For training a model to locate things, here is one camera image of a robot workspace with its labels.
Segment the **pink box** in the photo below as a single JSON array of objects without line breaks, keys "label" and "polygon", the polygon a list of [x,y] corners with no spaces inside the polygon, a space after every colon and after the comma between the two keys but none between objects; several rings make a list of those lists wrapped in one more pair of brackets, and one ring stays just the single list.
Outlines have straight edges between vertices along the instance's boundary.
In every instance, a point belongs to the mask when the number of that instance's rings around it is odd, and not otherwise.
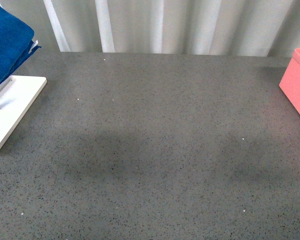
[{"label": "pink box", "polygon": [[279,86],[300,114],[300,48],[294,50]]}]

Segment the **blue towel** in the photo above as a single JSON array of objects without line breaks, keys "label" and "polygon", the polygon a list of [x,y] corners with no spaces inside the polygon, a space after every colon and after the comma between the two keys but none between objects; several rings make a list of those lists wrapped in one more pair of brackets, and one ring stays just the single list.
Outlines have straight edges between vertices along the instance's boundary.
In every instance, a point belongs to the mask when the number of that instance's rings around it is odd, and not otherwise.
[{"label": "blue towel", "polygon": [[31,27],[0,7],[0,84],[40,48],[29,52],[34,34]]}]

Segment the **white holder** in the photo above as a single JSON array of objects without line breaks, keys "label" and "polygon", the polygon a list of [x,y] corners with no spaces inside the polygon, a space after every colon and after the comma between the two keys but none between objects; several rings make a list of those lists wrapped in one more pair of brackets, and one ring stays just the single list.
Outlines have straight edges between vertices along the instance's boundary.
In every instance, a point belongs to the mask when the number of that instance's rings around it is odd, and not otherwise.
[{"label": "white holder", "polygon": [[46,83],[45,77],[11,75],[0,84],[0,149]]}]

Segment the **white curtain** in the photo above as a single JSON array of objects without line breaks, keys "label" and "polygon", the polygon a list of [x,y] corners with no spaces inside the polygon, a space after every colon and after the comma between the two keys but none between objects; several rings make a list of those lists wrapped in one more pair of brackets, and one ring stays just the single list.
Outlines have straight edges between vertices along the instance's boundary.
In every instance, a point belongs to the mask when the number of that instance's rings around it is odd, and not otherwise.
[{"label": "white curtain", "polygon": [[300,0],[0,0],[43,49],[286,56],[300,48]]}]

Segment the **speckled gray surface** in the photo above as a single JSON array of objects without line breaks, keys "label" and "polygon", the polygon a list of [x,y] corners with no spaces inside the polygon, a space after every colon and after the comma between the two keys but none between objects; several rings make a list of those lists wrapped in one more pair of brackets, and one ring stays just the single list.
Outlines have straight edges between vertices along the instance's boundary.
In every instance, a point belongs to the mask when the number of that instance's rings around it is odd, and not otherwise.
[{"label": "speckled gray surface", "polygon": [[17,73],[48,83],[0,151],[0,240],[300,240],[288,62],[39,51]]}]

